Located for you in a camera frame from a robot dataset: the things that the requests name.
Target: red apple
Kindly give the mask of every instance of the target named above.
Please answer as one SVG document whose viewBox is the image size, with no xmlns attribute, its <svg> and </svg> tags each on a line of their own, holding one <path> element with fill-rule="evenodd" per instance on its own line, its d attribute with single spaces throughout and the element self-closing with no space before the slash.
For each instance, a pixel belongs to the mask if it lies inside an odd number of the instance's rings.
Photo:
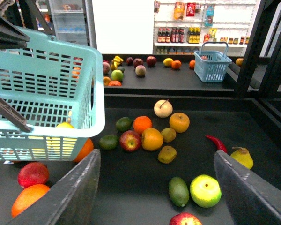
<svg viewBox="0 0 281 225">
<path fill-rule="evenodd" d="M 133 130 L 127 130 L 121 135 L 119 142 L 125 151 L 133 152 L 141 147 L 141 136 Z"/>
<path fill-rule="evenodd" d="M 172 217 L 169 225 L 202 225 L 198 218 L 188 212 L 181 212 Z"/>
<path fill-rule="evenodd" d="M 154 56 L 148 56 L 146 59 L 146 63 L 148 67 L 153 67 L 157 63 L 157 59 Z"/>
<path fill-rule="evenodd" d="M 142 59 L 136 58 L 133 60 L 133 66 L 136 68 L 137 66 L 144 65 L 144 61 Z"/>
<path fill-rule="evenodd" d="M 128 57 L 128 58 L 126 59 L 127 65 L 128 65 L 128 66 L 132 66 L 133 60 L 134 60 L 134 59 L 133 59 L 132 57 Z"/>
</svg>

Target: tangerine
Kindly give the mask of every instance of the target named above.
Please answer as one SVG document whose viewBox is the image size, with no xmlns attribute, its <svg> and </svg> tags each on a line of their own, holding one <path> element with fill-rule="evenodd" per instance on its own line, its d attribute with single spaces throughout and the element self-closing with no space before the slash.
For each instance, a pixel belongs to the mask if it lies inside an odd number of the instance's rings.
<svg viewBox="0 0 281 225">
<path fill-rule="evenodd" d="M 108 86 L 122 86 L 120 81 L 110 81 Z"/>
<path fill-rule="evenodd" d="M 92 150 L 94 149 L 94 144 L 92 140 L 89 138 L 84 143 L 84 146 L 81 148 L 80 152 L 78 153 L 77 157 L 73 160 L 75 163 L 79 163 L 81 160 L 84 159 Z"/>
<path fill-rule="evenodd" d="M 175 60 L 172 62 L 173 69 L 179 69 L 181 67 L 181 62 L 179 60 Z"/>
<path fill-rule="evenodd" d="M 35 184 L 24 189 L 11 208 L 11 216 L 14 218 L 43 197 L 50 188 L 45 184 Z"/>
<path fill-rule="evenodd" d="M 191 61 L 189 62 L 189 68 L 190 68 L 190 69 L 195 69 L 195 65 L 196 65 L 196 60 L 191 60 Z"/>
<path fill-rule="evenodd" d="M 139 135 L 141 135 L 145 129 L 151 127 L 152 121 L 148 116 L 139 116 L 133 122 L 133 130 Z"/>
</svg>

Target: white wall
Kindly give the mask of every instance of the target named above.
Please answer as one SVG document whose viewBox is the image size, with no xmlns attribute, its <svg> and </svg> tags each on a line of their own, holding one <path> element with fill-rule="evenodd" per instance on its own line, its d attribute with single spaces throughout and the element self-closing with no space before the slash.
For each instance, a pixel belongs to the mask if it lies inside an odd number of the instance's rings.
<svg viewBox="0 0 281 225">
<path fill-rule="evenodd" d="M 97 49 L 102 54 L 151 54 L 154 0 L 93 0 Z"/>
</svg>

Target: lime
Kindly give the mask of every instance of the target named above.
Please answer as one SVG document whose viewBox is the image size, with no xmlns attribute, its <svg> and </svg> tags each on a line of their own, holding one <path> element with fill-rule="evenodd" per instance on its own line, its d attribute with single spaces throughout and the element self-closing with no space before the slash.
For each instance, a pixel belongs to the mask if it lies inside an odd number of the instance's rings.
<svg viewBox="0 0 281 225">
<path fill-rule="evenodd" d="M 125 132 L 132 126 L 133 120 L 129 117 L 122 117 L 116 122 L 116 129 L 120 132 Z"/>
<path fill-rule="evenodd" d="M 189 200 L 189 191 L 185 181 L 180 177 L 173 177 L 169 182 L 169 194 L 172 202 L 183 207 Z"/>
<path fill-rule="evenodd" d="M 111 73 L 111 80 L 113 80 L 113 81 L 120 81 L 121 82 L 123 80 L 123 77 L 124 77 L 124 74 L 119 69 L 113 70 L 112 73 Z"/>
<path fill-rule="evenodd" d="M 117 147 L 119 143 L 119 137 L 116 135 L 105 135 L 100 138 L 99 145 L 103 150 L 112 150 Z"/>
</svg>

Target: blue basket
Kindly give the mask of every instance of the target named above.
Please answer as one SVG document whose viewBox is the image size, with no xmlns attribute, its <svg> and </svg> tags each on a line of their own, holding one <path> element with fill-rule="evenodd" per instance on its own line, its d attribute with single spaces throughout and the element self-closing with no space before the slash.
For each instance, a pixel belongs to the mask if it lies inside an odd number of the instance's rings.
<svg viewBox="0 0 281 225">
<path fill-rule="evenodd" d="M 202 51 L 205 44 L 226 44 L 224 53 L 219 51 Z M 203 82 L 222 82 L 228 65 L 232 60 L 227 57 L 228 44 L 226 42 L 205 42 L 199 51 L 195 51 L 195 73 Z"/>
<path fill-rule="evenodd" d="M 25 133 L 0 115 L 0 160 L 72 161 L 105 126 L 101 53 L 20 28 L 25 49 L 0 50 L 0 97 L 27 119 Z M 68 121 L 75 127 L 55 128 Z"/>
</svg>

